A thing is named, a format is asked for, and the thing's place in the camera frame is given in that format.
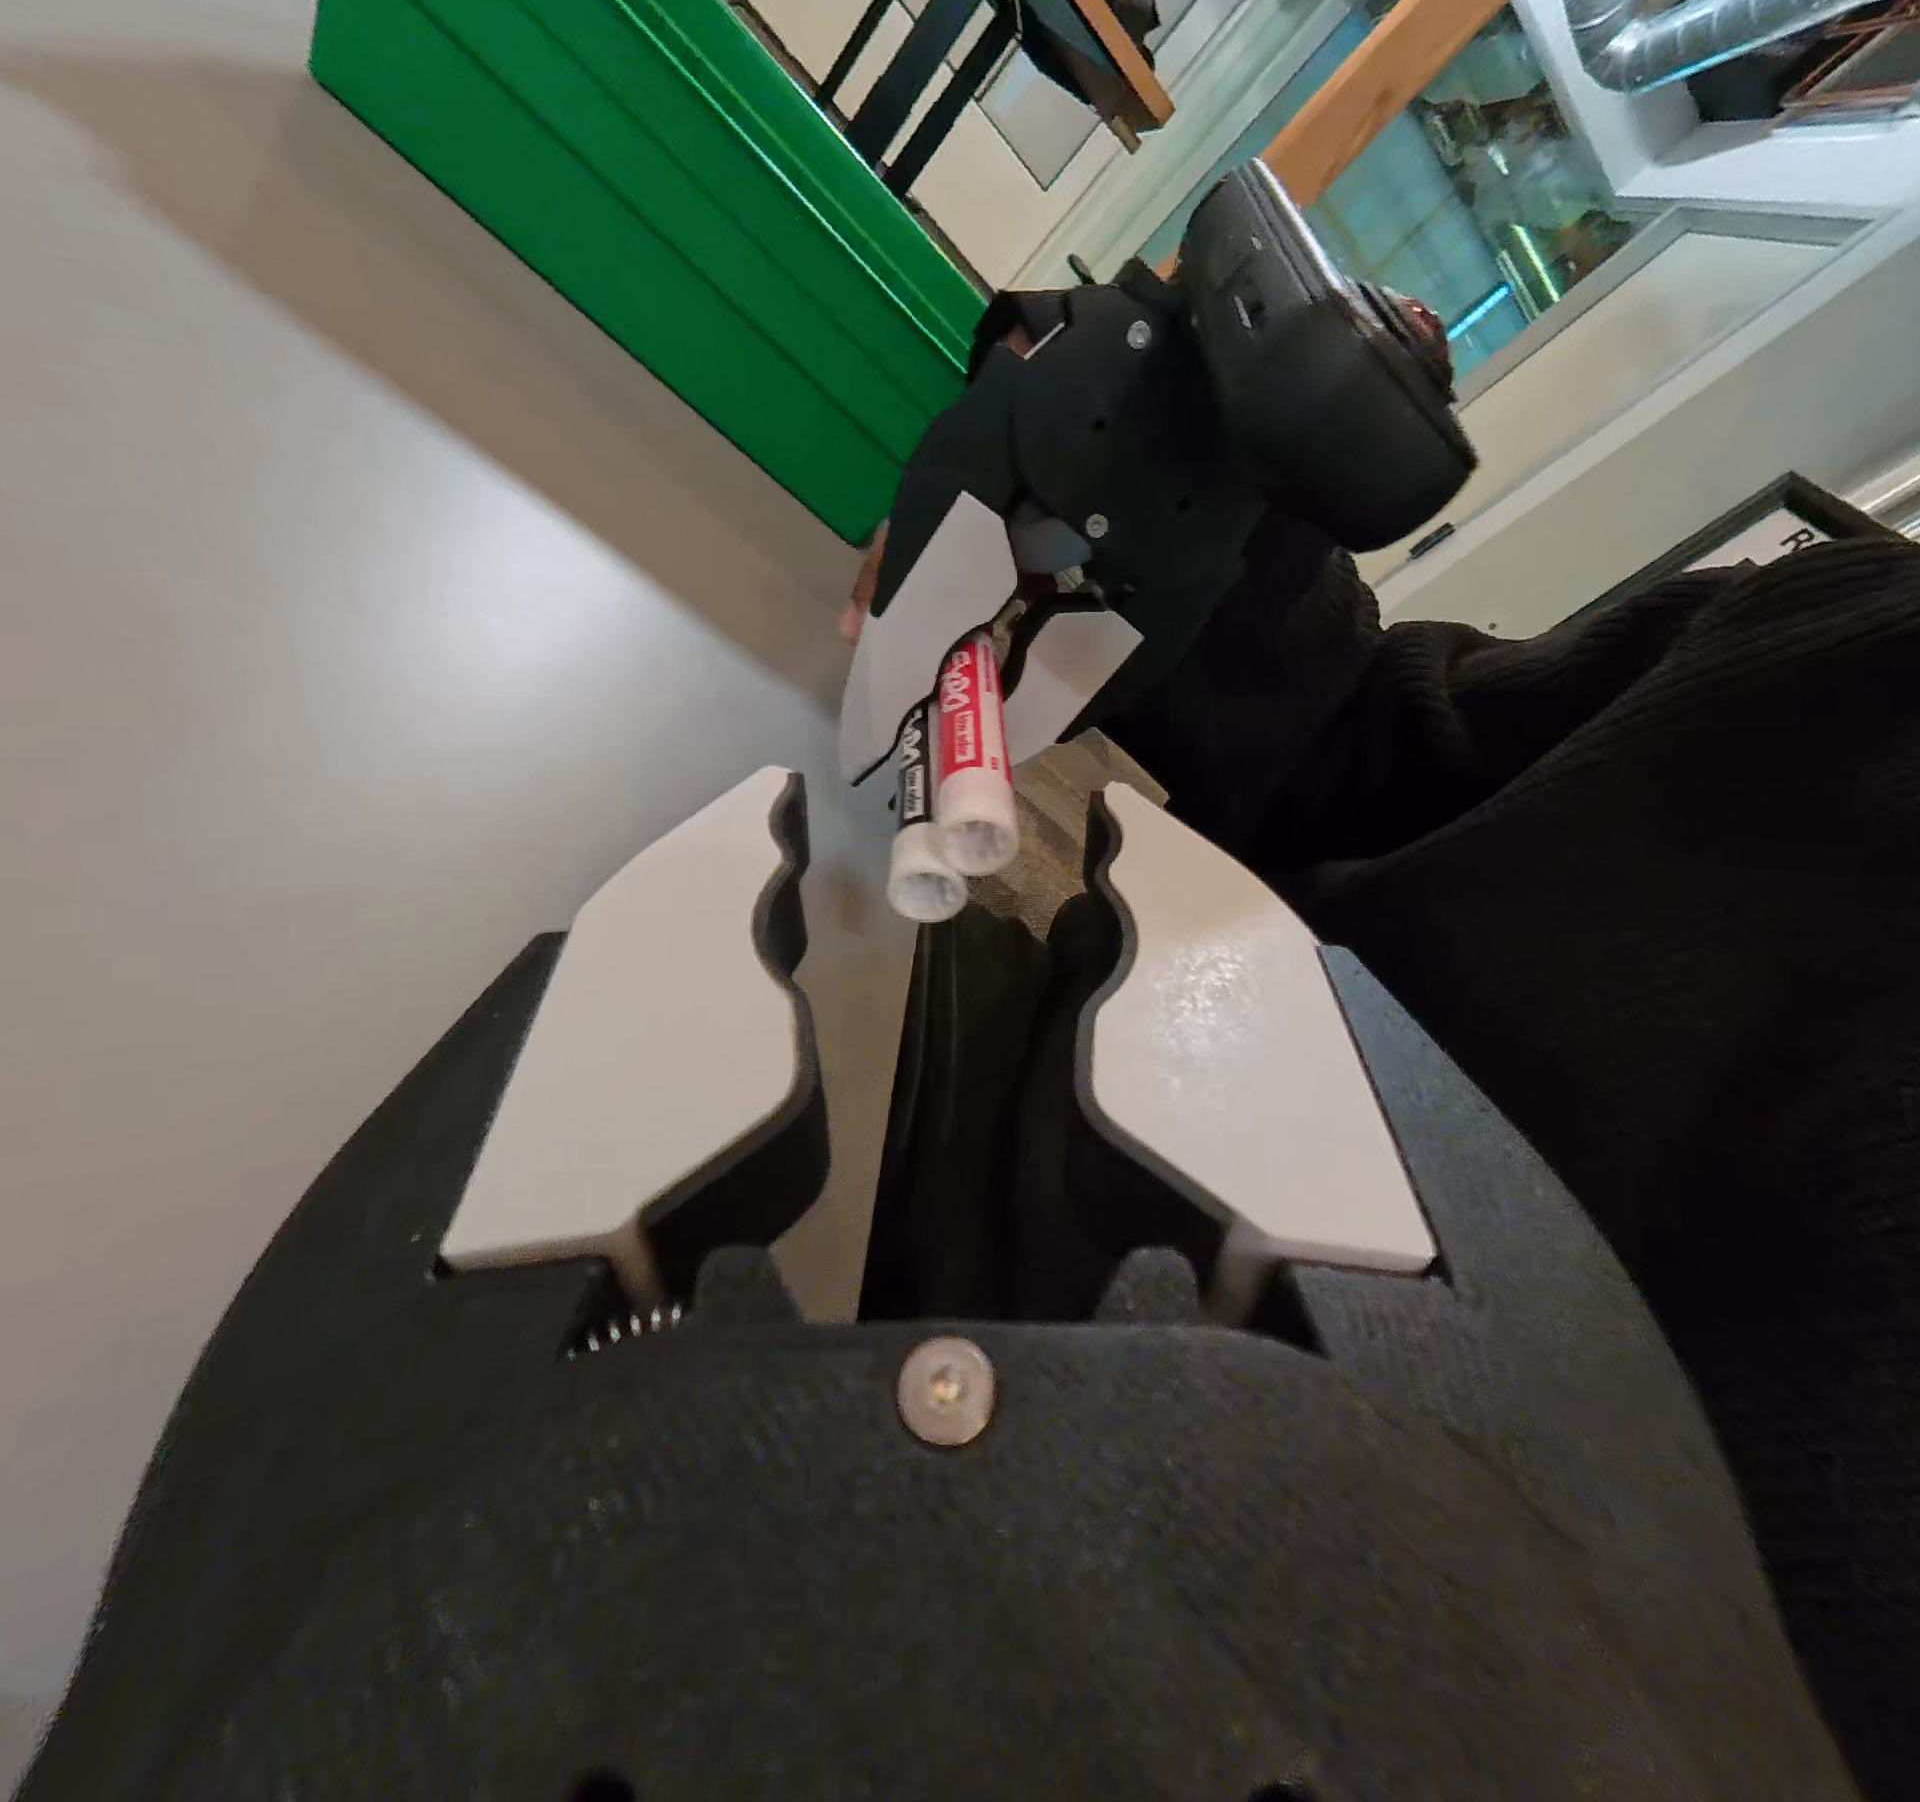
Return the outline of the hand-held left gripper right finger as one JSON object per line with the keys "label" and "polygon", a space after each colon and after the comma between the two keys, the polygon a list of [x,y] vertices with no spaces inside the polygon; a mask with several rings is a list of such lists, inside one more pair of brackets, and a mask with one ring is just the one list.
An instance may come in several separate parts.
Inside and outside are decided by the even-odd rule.
{"label": "hand-held left gripper right finger", "polygon": [[1428,1273],[1440,1250],[1318,935],[1123,780],[1083,838],[1119,973],[1080,1013],[1077,1099],[1207,1225],[1207,1315],[1252,1322],[1283,1265]]}

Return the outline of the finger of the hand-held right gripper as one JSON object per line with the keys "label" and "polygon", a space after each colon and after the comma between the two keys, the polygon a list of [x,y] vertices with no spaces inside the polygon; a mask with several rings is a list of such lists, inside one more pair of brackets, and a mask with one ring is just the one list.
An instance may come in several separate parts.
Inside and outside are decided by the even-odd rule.
{"label": "finger of the hand-held right gripper", "polygon": [[898,747],[907,715],[935,693],[948,652],[996,627],[1023,588],[1007,519],[979,492],[952,492],[891,603],[869,609],[839,696],[839,780],[857,786]]}
{"label": "finger of the hand-held right gripper", "polygon": [[1026,602],[1002,656],[1007,752],[1062,744],[1138,649],[1144,632],[1091,594]]}

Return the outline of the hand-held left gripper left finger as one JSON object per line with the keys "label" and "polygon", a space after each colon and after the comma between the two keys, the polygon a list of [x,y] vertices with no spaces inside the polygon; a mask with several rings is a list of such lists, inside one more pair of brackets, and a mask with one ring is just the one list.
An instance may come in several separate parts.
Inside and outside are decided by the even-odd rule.
{"label": "hand-held left gripper left finger", "polygon": [[640,1309],[784,1240],[826,1190],[826,1071],[800,988],[811,792],[765,764],[575,915],[455,1204],[448,1272],[608,1261]]}

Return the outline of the red dry erase marker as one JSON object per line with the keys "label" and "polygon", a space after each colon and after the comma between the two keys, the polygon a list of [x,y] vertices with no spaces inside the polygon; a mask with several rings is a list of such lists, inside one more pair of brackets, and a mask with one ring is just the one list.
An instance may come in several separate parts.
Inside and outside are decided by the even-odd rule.
{"label": "red dry erase marker", "polygon": [[929,696],[929,822],[965,877],[1002,877],[1023,852],[996,632],[965,637]]}

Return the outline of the black dry erase marker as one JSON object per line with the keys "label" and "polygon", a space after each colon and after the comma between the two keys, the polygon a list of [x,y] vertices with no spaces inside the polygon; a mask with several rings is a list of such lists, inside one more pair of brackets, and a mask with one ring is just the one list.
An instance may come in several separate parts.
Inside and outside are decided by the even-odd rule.
{"label": "black dry erase marker", "polygon": [[966,902],[966,877],[948,856],[935,822],[935,712],[923,702],[898,730],[895,770],[895,852],[891,852],[891,902],[911,923],[948,923]]}

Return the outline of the person's right forearm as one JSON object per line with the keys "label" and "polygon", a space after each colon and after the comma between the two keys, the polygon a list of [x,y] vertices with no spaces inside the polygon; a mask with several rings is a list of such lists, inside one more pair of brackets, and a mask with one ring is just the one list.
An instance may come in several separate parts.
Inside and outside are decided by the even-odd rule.
{"label": "person's right forearm", "polygon": [[1916,542],[1812,542],[1665,572],[1539,637],[1381,627],[1345,553],[1272,542],[1112,737],[1169,813],[1332,902],[1367,865],[1463,845],[1466,888],[1610,882],[1649,906],[1694,860],[1817,877],[1916,845]]}

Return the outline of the person's black sweater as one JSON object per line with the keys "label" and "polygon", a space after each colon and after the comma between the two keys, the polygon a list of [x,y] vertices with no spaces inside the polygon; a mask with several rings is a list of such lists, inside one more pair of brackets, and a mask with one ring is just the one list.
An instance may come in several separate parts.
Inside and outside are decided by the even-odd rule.
{"label": "person's black sweater", "polygon": [[1817,1708],[1916,1795],[1920,845],[1649,906],[1552,873],[1432,902],[1463,845],[1367,865],[1352,946],[1560,1171],[1687,1360]]}

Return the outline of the wooden beam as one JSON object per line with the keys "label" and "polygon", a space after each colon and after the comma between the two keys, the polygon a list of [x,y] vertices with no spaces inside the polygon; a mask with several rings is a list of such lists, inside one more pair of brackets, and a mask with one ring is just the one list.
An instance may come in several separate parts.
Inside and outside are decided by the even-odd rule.
{"label": "wooden beam", "polygon": [[1296,209],[1315,209],[1502,6],[1509,0],[1400,0],[1265,141],[1260,162]]}

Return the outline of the green plastic bin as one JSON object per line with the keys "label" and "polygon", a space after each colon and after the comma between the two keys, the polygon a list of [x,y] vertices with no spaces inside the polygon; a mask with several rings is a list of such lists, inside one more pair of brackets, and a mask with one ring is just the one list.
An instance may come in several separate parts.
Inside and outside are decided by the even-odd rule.
{"label": "green plastic bin", "polygon": [[309,74],[861,547],[979,284],[724,0],[318,0]]}

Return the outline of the framed wall poster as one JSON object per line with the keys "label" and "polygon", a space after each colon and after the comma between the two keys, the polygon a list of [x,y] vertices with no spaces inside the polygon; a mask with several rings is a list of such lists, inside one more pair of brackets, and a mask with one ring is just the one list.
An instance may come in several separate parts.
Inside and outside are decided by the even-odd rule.
{"label": "framed wall poster", "polygon": [[1745,492],[1733,512],[1723,512],[1717,519],[1695,526],[1687,542],[1662,553],[1643,572],[1665,578],[1702,568],[1760,568],[1824,542],[1873,542],[1873,537],[1920,542],[1916,516],[1902,516],[1899,504],[1910,499],[1892,492],[1892,519],[1886,519],[1882,512],[1845,499],[1812,485],[1807,475],[1782,475],[1760,492]]}

